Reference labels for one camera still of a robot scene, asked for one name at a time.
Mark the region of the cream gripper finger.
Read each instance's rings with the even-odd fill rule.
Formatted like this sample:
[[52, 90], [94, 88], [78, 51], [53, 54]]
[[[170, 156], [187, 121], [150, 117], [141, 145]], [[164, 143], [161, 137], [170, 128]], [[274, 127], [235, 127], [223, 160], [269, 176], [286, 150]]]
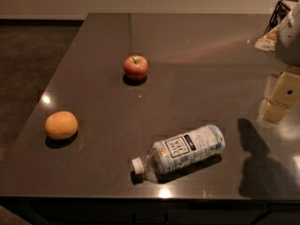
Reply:
[[279, 123], [300, 101], [300, 75], [290, 71], [268, 77], [259, 117], [269, 123]]

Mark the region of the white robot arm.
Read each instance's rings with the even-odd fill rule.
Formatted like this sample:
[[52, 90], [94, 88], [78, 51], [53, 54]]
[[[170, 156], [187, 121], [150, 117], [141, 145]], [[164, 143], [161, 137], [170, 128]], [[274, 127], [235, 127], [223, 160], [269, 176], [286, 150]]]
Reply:
[[273, 52], [287, 67], [268, 77], [259, 118], [278, 124], [300, 101], [300, 1], [279, 0], [255, 48]]

